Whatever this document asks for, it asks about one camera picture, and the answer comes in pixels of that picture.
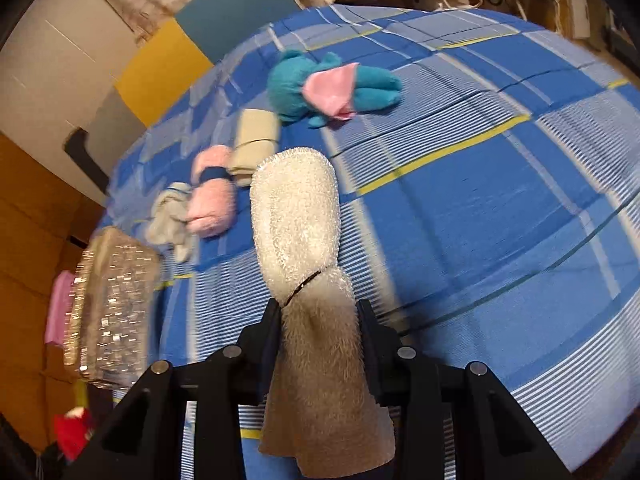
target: teal cushion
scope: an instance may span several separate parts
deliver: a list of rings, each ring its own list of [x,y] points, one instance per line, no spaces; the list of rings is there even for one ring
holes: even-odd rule
[[[191,0],[175,19],[215,64],[259,27],[298,10],[294,0]]]

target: black bracket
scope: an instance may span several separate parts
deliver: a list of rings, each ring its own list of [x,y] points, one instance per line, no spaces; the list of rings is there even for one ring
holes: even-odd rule
[[[356,304],[367,383],[381,406],[401,406],[394,480],[444,477],[444,403],[452,406],[456,477],[570,480],[571,475],[511,394],[482,363],[438,364]],[[197,400],[196,480],[246,480],[238,404],[267,393],[280,345],[280,307],[206,361],[174,368],[156,361],[98,428],[64,480],[177,480],[184,413]]]

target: metal screw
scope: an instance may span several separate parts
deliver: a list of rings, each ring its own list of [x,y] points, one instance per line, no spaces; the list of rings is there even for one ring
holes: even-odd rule
[[[229,359],[233,357],[238,357],[242,353],[242,349],[238,345],[229,345],[225,346],[222,349],[222,355],[224,357],[228,357]]]
[[[151,371],[155,374],[164,374],[169,369],[169,363],[167,361],[156,361],[151,365]]]
[[[475,375],[484,375],[487,371],[487,367],[486,364],[481,363],[480,361],[473,361],[469,365],[469,370],[471,370],[471,373]]]
[[[410,346],[401,346],[398,349],[398,357],[401,359],[413,359],[415,355],[415,350]]]

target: beige folded cloth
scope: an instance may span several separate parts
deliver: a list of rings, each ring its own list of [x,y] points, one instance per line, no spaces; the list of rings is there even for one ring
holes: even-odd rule
[[[236,186],[251,184],[255,169],[276,152],[279,139],[280,120],[276,114],[254,108],[242,110],[236,128],[236,145],[226,167]]]
[[[260,451],[294,456],[308,478],[389,462],[393,426],[369,393],[353,287],[337,266],[334,169],[316,150],[287,150],[258,168],[250,196],[260,269],[282,306]]]

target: pink cloth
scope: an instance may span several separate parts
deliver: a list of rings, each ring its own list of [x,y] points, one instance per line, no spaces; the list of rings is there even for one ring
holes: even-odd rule
[[[207,180],[198,185],[205,168],[222,167],[231,157],[231,149],[221,144],[200,152],[193,161],[193,192],[187,210],[187,229],[201,237],[216,236],[231,226],[236,216],[236,187],[224,178]]]
[[[355,112],[351,97],[356,83],[357,63],[339,66],[322,72],[314,72],[306,78],[302,97],[324,115],[347,121]]]
[[[63,270],[53,282],[53,290],[49,300],[49,314],[47,329],[44,333],[44,343],[62,346],[65,340],[65,317],[71,312],[71,285],[76,275]]]

